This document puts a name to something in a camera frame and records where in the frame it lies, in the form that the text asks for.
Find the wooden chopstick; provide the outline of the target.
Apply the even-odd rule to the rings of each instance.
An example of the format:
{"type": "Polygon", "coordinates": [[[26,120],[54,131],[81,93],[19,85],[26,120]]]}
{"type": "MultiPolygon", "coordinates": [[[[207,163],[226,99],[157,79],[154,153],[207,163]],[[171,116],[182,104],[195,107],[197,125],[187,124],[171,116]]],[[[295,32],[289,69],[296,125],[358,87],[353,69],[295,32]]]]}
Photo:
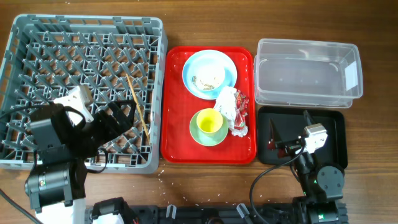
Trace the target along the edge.
{"type": "Polygon", "coordinates": [[[131,81],[131,79],[130,79],[130,76],[129,76],[129,75],[126,75],[126,78],[127,78],[127,82],[128,82],[130,91],[131,91],[131,95],[132,95],[132,97],[133,97],[133,100],[134,100],[135,103],[136,103],[136,108],[137,108],[137,110],[138,110],[139,117],[140,117],[140,120],[141,120],[141,123],[142,123],[142,127],[144,128],[144,132],[145,132],[145,134],[146,134],[146,138],[147,138],[148,142],[150,143],[150,134],[149,134],[149,130],[148,130],[147,126],[146,126],[146,123],[145,123],[145,121],[144,121],[144,116],[143,116],[142,111],[141,111],[141,105],[140,105],[140,103],[138,102],[136,93],[135,93],[134,88],[133,88],[133,86],[132,86],[132,81],[131,81]]]}

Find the red snack wrapper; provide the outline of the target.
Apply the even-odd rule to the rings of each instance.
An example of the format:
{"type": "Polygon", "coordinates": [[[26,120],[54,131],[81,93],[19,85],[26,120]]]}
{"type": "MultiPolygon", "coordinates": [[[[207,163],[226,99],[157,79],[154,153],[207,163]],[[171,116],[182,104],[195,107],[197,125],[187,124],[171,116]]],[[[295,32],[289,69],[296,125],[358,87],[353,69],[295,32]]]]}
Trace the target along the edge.
{"type": "Polygon", "coordinates": [[[234,129],[243,130],[246,125],[246,116],[248,115],[249,98],[238,90],[236,92],[236,117],[234,120],[234,129]]]}

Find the white napkin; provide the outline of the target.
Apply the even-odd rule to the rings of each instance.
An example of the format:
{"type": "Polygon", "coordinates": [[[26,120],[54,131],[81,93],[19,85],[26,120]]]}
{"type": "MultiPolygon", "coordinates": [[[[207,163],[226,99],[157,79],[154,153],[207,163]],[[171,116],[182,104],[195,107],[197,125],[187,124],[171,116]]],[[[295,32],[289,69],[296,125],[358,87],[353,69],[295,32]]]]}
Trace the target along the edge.
{"type": "Polygon", "coordinates": [[[219,111],[228,120],[228,128],[233,136],[244,137],[248,133],[248,126],[243,130],[234,129],[234,120],[236,117],[236,88],[225,86],[216,99],[214,109],[219,111]]]}

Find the yellow cup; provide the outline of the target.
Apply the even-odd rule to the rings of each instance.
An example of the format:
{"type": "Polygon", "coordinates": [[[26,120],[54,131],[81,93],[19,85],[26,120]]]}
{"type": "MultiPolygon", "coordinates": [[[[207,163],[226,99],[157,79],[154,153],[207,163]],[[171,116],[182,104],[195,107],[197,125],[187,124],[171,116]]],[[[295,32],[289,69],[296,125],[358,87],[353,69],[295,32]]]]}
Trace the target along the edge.
{"type": "Polygon", "coordinates": [[[204,134],[215,134],[223,125],[223,116],[213,108],[206,108],[198,113],[196,123],[204,134]]]}

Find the white bowl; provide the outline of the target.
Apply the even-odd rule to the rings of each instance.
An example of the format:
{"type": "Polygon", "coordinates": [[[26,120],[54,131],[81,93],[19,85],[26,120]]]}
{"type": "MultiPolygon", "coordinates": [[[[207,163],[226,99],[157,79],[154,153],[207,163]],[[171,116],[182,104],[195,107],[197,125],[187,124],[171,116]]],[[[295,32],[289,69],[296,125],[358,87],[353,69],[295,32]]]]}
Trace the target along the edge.
{"type": "Polygon", "coordinates": [[[211,59],[195,60],[189,70],[190,78],[189,81],[192,82],[193,76],[204,76],[212,77],[215,80],[215,89],[221,86],[225,80],[225,71],[222,65],[217,64],[211,59]]]}

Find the food scraps and rice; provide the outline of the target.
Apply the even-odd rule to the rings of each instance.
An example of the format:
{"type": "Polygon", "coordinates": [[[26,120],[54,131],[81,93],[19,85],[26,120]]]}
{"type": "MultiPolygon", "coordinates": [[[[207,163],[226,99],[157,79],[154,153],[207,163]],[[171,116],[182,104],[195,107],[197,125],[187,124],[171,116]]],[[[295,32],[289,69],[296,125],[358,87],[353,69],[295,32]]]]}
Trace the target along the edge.
{"type": "Polygon", "coordinates": [[[215,80],[212,77],[193,76],[192,83],[199,90],[208,91],[215,88],[215,80]]]}

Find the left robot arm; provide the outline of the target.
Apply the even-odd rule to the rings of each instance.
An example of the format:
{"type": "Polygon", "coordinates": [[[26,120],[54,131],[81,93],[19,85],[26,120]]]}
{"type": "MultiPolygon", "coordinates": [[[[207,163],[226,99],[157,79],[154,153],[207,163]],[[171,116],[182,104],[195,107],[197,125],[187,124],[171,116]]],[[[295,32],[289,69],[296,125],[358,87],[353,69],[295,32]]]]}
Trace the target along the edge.
{"type": "Polygon", "coordinates": [[[69,113],[78,110],[62,104],[40,105],[31,116],[30,130],[41,164],[34,164],[25,181],[30,207],[41,223],[84,223],[85,179],[95,174],[85,161],[104,152],[104,144],[129,130],[136,103],[132,100],[108,103],[112,111],[98,111],[92,121],[83,118],[73,124],[69,113]]]}

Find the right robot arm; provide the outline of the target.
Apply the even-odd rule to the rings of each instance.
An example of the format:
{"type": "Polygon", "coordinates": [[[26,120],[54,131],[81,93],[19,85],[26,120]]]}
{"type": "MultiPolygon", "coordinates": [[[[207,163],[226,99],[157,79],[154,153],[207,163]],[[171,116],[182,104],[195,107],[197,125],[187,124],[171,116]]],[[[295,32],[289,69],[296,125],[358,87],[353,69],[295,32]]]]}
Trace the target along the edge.
{"type": "Polygon", "coordinates": [[[302,188],[303,197],[293,199],[293,213],[300,223],[344,223],[338,201],[343,198],[344,170],[333,163],[318,161],[315,151],[321,149],[328,139],[326,128],[316,123],[308,111],[304,111],[307,126],[297,139],[282,140],[276,125],[269,120],[271,140],[268,146],[278,150],[278,158],[289,158],[302,188]]]}

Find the grey dishwasher rack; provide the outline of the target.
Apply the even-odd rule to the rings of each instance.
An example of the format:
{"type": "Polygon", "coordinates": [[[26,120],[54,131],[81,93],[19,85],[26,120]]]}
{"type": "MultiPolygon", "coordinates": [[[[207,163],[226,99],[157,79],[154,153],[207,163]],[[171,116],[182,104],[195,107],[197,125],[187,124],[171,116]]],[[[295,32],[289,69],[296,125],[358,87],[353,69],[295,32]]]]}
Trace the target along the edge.
{"type": "Polygon", "coordinates": [[[86,161],[90,169],[151,174],[159,166],[167,36],[156,17],[21,14],[1,59],[1,168],[29,170],[38,158],[29,134],[35,105],[86,86],[89,113],[135,100],[134,124],[86,161]]]}

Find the black plastic tray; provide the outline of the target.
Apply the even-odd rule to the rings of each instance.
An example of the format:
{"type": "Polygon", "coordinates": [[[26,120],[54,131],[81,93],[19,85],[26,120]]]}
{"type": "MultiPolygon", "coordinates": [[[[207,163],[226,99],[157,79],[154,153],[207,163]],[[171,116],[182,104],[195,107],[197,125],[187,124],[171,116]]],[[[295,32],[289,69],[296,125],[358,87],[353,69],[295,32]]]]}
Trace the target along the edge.
{"type": "MultiPolygon", "coordinates": [[[[257,118],[257,156],[261,163],[277,165],[288,161],[287,157],[279,158],[278,150],[269,150],[269,120],[273,119],[281,141],[297,139],[303,133],[307,122],[304,108],[283,108],[263,106],[257,118]]],[[[342,168],[348,165],[345,118],[339,111],[307,110],[315,122],[321,123],[327,130],[325,145],[315,151],[319,162],[333,162],[342,168]]]]}

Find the clear plastic bin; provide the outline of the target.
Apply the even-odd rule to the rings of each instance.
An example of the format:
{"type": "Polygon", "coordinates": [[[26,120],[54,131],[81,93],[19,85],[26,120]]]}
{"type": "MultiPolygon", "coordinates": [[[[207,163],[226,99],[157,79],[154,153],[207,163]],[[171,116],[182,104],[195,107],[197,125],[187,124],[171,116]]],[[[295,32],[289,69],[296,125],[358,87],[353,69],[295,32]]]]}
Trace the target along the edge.
{"type": "Polygon", "coordinates": [[[261,39],[254,58],[259,105],[349,108],[362,97],[363,71],[354,44],[261,39]]]}

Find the red plastic tray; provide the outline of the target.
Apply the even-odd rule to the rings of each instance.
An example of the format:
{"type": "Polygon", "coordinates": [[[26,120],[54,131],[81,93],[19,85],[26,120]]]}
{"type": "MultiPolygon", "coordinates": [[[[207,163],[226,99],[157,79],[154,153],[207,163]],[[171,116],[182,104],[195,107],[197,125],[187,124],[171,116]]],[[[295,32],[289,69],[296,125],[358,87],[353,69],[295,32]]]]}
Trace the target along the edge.
{"type": "Polygon", "coordinates": [[[249,99],[244,137],[227,134],[215,146],[202,146],[190,134],[190,121],[202,109],[211,108],[215,101],[203,100],[191,94],[183,84],[185,62],[203,46],[179,46],[167,53],[162,100],[162,130],[160,151],[173,163],[234,164],[250,163],[257,154],[256,106],[254,101],[253,57],[243,47],[217,47],[231,58],[237,68],[235,87],[249,99]]]}

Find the green saucer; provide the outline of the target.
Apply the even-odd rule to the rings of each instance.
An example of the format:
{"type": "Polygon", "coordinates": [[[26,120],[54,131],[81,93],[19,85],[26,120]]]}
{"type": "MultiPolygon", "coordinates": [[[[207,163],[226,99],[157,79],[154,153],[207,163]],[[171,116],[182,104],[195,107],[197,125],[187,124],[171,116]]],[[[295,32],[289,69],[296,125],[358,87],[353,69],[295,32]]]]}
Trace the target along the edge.
{"type": "Polygon", "coordinates": [[[221,128],[214,134],[207,135],[205,134],[197,125],[197,117],[200,114],[200,111],[195,113],[190,121],[190,135],[191,137],[202,146],[216,146],[220,144],[228,135],[228,120],[223,115],[223,124],[221,128]]]}

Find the light blue plate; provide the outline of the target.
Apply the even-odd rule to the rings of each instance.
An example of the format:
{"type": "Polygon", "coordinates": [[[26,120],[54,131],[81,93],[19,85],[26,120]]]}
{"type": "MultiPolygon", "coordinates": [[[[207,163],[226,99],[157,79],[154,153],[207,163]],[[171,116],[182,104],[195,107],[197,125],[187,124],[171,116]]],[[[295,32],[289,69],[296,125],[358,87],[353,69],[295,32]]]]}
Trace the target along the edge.
{"type": "Polygon", "coordinates": [[[190,56],[185,62],[182,70],[182,80],[186,89],[194,96],[204,100],[215,100],[225,86],[234,87],[237,82],[238,71],[232,59],[225,53],[217,50],[201,50],[190,56]],[[225,71],[225,80],[221,86],[215,90],[200,91],[195,88],[191,81],[188,70],[195,60],[211,59],[219,65],[222,65],[225,71]]]}

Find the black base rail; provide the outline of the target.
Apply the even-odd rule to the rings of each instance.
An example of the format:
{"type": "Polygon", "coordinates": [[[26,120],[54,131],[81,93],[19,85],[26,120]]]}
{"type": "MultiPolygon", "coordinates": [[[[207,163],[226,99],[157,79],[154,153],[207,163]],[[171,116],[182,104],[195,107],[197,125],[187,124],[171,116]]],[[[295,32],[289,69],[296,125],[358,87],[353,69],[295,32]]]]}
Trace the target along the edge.
{"type": "MultiPolygon", "coordinates": [[[[209,218],[219,218],[223,223],[240,224],[246,223],[240,216],[236,207],[178,207],[174,219],[166,217],[167,209],[156,206],[132,206],[132,211],[137,215],[139,223],[142,224],[201,224],[209,218]]],[[[309,208],[309,214],[305,220],[299,217],[299,212],[293,205],[288,203],[264,204],[257,207],[257,211],[268,223],[294,224],[294,223],[331,223],[348,224],[346,205],[338,204],[338,214],[332,217],[325,209],[309,208]]]]}

